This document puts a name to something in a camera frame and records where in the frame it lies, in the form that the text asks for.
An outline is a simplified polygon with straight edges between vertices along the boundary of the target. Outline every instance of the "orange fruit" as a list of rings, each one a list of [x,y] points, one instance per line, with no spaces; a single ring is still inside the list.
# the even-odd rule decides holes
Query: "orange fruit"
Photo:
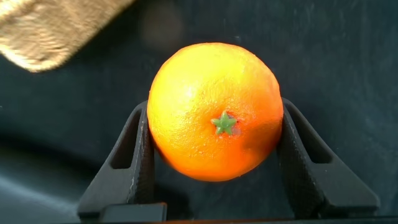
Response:
[[[149,128],[162,157],[197,180],[224,181],[258,166],[282,131],[279,84],[242,47],[222,43],[182,48],[150,88]]]

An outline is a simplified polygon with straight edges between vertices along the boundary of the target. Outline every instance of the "black plastic bracket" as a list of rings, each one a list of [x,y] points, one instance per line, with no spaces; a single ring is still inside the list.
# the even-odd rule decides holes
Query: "black plastic bracket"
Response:
[[[136,222],[141,211],[165,219],[165,204],[153,203],[154,148],[147,102],[131,113],[115,147],[83,194],[81,218],[96,216]],[[371,217],[379,199],[325,144],[301,112],[284,99],[282,136],[277,146],[282,179],[296,218]]]
[[[278,155],[297,218],[366,217],[379,208],[376,194],[326,145],[303,114],[284,99]]]
[[[114,148],[80,200],[80,217],[98,216],[109,205],[152,202],[154,150],[146,106],[146,101],[141,103],[128,118]]]

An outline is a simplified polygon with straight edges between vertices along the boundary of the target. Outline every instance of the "dark gray upholstery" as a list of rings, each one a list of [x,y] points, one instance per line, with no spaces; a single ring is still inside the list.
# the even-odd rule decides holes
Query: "dark gray upholstery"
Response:
[[[79,196],[162,63],[199,42],[261,58],[282,96],[378,194],[379,214],[397,215],[397,11],[395,0],[139,0],[61,68],[30,74],[0,57],[0,221],[74,222]],[[188,218],[292,215],[274,155],[252,174],[261,179],[219,191],[156,163],[160,198],[189,199]],[[262,208],[247,200],[254,194]]]

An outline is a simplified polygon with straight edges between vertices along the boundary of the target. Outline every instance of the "dark fabric surface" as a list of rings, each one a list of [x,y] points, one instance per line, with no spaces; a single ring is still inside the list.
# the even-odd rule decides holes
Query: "dark fabric surface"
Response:
[[[0,57],[0,137],[96,169],[168,57],[186,45],[226,42],[270,67],[282,96],[380,196],[379,214],[397,215],[397,11],[395,0],[140,0],[59,69],[30,74]],[[257,170],[271,172],[273,163],[270,158]],[[239,202],[269,192],[265,216],[290,214],[281,211],[283,203],[272,206],[279,195],[273,190],[283,191],[278,171],[259,182],[245,180],[250,189],[234,199],[228,199],[233,187],[225,193],[217,187],[217,193],[206,190],[208,184],[176,184],[182,177],[168,173],[157,168],[159,183],[195,195],[191,203],[200,217],[244,217],[258,205]],[[267,181],[278,189],[257,186]],[[218,194],[221,201],[233,200],[231,206],[208,207],[220,203]]]

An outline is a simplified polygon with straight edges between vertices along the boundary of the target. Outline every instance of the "beige fabric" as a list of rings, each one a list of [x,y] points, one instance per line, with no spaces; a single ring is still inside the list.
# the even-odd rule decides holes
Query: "beige fabric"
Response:
[[[134,0],[0,0],[0,52],[39,72],[61,65]]]

